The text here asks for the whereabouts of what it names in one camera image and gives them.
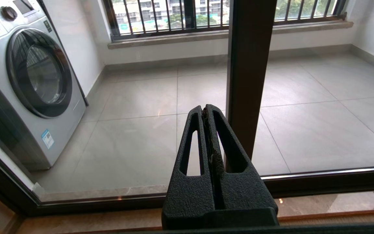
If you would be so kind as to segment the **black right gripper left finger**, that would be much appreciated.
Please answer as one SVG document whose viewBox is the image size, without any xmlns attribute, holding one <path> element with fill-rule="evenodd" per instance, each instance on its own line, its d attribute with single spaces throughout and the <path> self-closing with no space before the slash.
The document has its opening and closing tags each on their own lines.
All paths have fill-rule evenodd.
<svg viewBox="0 0 374 234">
<path fill-rule="evenodd" d="M 197 132 L 200 175 L 188 176 L 193 133 Z M 163 228 L 203 228 L 205 215 L 215 211 L 201 106 L 187 116 L 175 166 L 162 208 Z"/>
</svg>

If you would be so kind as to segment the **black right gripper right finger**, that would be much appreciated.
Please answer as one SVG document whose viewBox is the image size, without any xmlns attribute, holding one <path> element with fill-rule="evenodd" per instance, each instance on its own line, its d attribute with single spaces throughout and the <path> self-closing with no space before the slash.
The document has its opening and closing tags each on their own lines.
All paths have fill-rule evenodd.
<svg viewBox="0 0 374 234">
<path fill-rule="evenodd" d="M 206 144 L 217 209 L 278 207 L 222 111 L 206 105 Z"/>
</svg>

